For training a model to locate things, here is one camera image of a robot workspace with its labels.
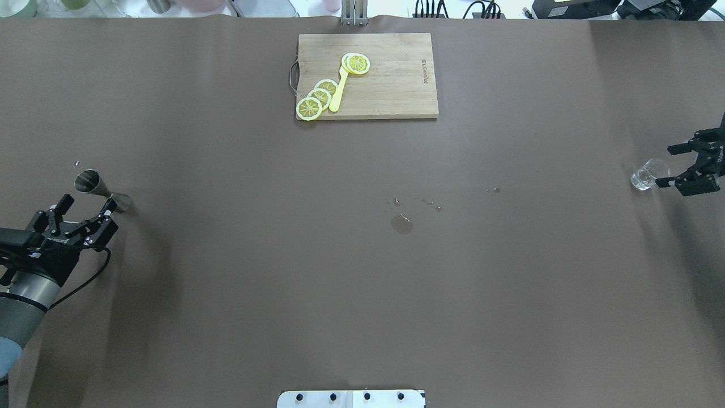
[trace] clear glass cup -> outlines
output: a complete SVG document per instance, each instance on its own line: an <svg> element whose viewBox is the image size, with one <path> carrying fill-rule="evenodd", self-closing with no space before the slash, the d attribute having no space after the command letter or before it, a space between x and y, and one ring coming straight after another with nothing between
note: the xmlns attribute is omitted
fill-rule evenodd
<svg viewBox="0 0 725 408"><path fill-rule="evenodd" d="M0 0L0 17L33 17L37 10L36 0Z"/></svg>
<svg viewBox="0 0 725 408"><path fill-rule="evenodd" d="M629 178L634 188L645 191L655 185L656 179L670 176L670 168L661 159L649 159Z"/></svg>

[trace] water spill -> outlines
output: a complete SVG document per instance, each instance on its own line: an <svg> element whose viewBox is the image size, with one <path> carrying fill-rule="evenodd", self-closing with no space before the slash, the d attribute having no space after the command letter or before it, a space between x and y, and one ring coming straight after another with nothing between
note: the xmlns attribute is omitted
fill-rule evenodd
<svg viewBox="0 0 725 408"><path fill-rule="evenodd" d="M413 223L406 216L398 214L390 220L390 225L399 234L409 234L413 230Z"/></svg>

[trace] brown tabletop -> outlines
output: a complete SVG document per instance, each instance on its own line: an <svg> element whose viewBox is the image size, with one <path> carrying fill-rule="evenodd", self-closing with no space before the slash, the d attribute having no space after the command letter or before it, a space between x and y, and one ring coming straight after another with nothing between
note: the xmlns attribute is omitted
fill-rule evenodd
<svg viewBox="0 0 725 408"><path fill-rule="evenodd" d="M294 119L297 36L358 31L431 33L437 121ZM4 19L0 225L84 168L136 203L14 406L721 407L725 193L628 178L692 163L666 147L717 127L724 78L723 23Z"/></svg>

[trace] electrical cable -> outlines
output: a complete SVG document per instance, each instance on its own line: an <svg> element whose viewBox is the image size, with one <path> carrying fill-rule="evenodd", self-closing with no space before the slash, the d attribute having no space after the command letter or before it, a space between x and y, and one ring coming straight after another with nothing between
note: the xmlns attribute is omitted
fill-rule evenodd
<svg viewBox="0 0 725 408"><path fill-rule="evenodd" d="M468 15L468 12L471 10L471 7L473 7L474 4L480 4L481 5L481 16L483 16L484 12L486 11L486 5L481 0L476 0L473 3L468 5L468 8L465 10L465 13L463 13L463 18Z"/></svg>
<svg viewBox="0 0 725 408"><path fill-rule="evenodd" d="M723 19L723 21L725 21L725 15L723 15L723 14L722 14L721 12L719 12L719 11L718 11L717 9L714 9L713 7L710 7L710 11L712 11L712 12L713 12L713 13L715 13L715 14L716 14L716 15L717 15L718 17L720 17L721 19Z"/></svg>
<svg viewBox="0 0 725 408"><path fill-rule="evenodd" d="M76 289L71 290L70 293L68 293L67 295L65 295L62 298L60 298L57 301L55 301L55 303L53 303L52 305L50 305L50 307L48 308L48 310L53 309L55 306L58 306L64 300L66 300L69 297L75 295L78 291L80 291L84 287L88 286L88 284L90 284L91 282L93 282L94 279L96 279L98 276L101 275L101 273L103 273L103 271L106 269L106 266L108 266L108 263L111 261L111 250L108 249L108 247L103 247L103 248L99 248L99 247L83 247L81 250L86 250L86 249L100 249L100 250L102 250L103 252L106 253L106 261L104 261L104 263L101 266L101 268L92 277L88 278L88 280L86 280L84 283L82 283Z"/></svg>
<svg viewBox="0 0 725 408"><path fill-rule="evenodd" d="M436 18L441 18L441 7L443 8L443 13L445 13L446 18L448 18L448 8L446 8L445 0L440 0L438 2L438 12L436 13Z"/></svg>
<svg viewBox="0 0 725 408"><path fill-rule="evenodd" d="M482 18L501 18L501 6L499 6L495 0L491 0L491 4L486 8L486 12Z"/></svg>

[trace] black device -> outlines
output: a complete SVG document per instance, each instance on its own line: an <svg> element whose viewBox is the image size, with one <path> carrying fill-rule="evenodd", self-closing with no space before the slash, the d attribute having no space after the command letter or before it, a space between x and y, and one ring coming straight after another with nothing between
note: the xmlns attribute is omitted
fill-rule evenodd
<svg viewBox="0 0 725 408"><path fill-rule="evenodd" d="M94 217L65 221L73 204L66 194L47 211L36 211L25 229L0 228L0 265L6 268L0 285L0 408L8 406L8 372L20 358L45 313L98 277L110 260L108 242L118 230L111 214L117 204L108 199ZM107 253L104 265L89 280L55 301L73 272L80 253Z"/></svg>
<svg viewBox="0 0 725 408"><path fill-rule="evenodd" d="M684 173L675 177L656 179L660 188L670 187L674 183L683 196L720 191L718 177L725 175L725 115L719 128L696 131L692 139L685 143L667 147L671 155L696 152L695 164Z"/></svg>
<svg viewBox="0 0 725 408"><path fill-rule="evenodd" d="M534 0L531 8L536 18L559 20L583 20L610 15L620 0Z"/></svg>
<svg viewBox="0 0 725 408"><path fill-rule="evenodd" d="M696 21L716 0L625 0L617 8L619 17L627 20Z"/></svg>

